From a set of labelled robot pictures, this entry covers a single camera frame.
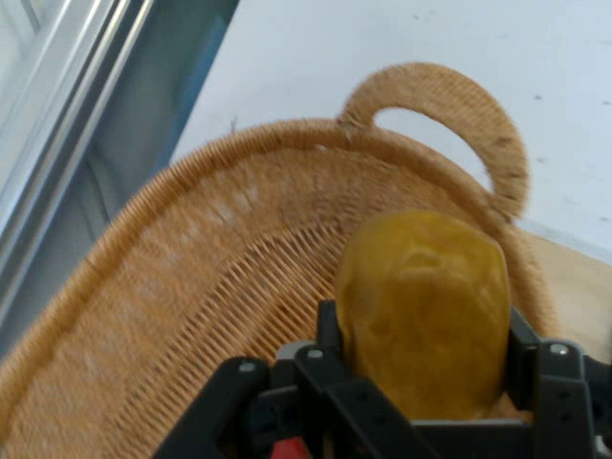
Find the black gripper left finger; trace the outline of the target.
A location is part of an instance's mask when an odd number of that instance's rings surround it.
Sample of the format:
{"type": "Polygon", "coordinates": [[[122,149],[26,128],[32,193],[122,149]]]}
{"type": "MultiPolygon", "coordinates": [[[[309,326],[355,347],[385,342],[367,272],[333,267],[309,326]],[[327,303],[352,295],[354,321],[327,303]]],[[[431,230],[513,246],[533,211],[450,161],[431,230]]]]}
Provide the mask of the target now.
{"type": "Polygon", "coordinates": [[[319,303],[313,343],[268,365],[219,365],[157,448],[160,458],[436,458],[369,379],[340,355],[336,304],[319,303]]]}

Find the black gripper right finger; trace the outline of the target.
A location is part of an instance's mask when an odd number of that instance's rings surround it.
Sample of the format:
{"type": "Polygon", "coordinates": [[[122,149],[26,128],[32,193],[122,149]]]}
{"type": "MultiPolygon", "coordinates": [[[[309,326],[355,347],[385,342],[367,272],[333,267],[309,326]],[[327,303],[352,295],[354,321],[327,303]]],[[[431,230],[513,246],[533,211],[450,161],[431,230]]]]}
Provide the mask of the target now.
{"type": "Polygon", "coordinates": [[[602,458],[611,444],[611,365],[572,341],[540,337],[511,310],[506,390],[533,415],[534,458],[602,458]]]}

